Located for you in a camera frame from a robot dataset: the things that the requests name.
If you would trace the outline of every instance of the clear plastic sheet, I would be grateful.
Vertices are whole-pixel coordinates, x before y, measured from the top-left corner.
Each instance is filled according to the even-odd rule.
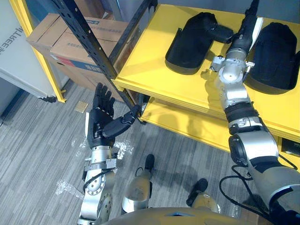
[[[86,150],[89,149],[89,144],[88,141],[86,139],[86,137],[82,137],[82,138],[73,138],[71,141],[71,147],[72,149],[77,149],[75,156],[79,157],[81,156]]]
[[[129,153],[130,155],[132,155],[132,152],[134,150],[134,147],[131,146],[131,144],[129,143],[129,141],[115,142],[113,146],[115,148],[119,149],[118,159],[123,159],[125,153]]]
[[[84,194],[78,191],[73,185],[69,184],[66,180],[59,180],[56,183],[56,195],[62,194],[64,191],[69,192],[70,194],[74,195],[76,198],[81,200],[84,199]]]

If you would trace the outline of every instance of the lower shelf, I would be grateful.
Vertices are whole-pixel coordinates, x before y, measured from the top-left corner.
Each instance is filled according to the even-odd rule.
[[[175,106],[165,105],[157,102],[153,97],[150,98],[141,119],[213,147],[228,152],[230,151],[228,146],[230,134],[227,121],[210,117],[199,112],[187,111]],[[278,142],[279,151],[281,151],[281,137],[275,136],[275,140]],[[300,168],[299,157],[284,152],[280,154]],[[281,158],[279,161],[284,165],[288,165]]]

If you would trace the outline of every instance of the white appliance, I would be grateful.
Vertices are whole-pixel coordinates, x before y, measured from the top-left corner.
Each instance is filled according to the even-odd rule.
[[[38,98],[55,96],[8,2],[0,1],[0,77]],[[60,89],[68,77],[52,66]]]

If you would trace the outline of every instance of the black padded object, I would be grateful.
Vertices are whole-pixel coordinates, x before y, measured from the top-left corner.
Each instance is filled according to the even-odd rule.
[[[205,59],[213,40],[229,43],[233,31],[218,25],[215,15],[199,13],[190,18],[183,30],[178,28],[165,56],[166,65],[173,71],[191,75]]]
[[[267,94],[282,94],[297,83],[300,52],[295,54],[297,38],[287,25],[272,22],[259,34],[254,68],[245,83]]]

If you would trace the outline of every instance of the robot leg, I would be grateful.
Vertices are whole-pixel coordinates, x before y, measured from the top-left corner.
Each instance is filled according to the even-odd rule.
[[[198,180],[188,196],[187,205],[198,210],[210,210],[220,213],[220,206],[205,192],[207,186],[208,182],[206,179],[202,178]]]
[[[122,202],[123,213],[148,208],[152,192],[152,183],[150,178],[153,166],[154,156],[149,154],[146,158],[143,172],[135,177],[127,187]]]

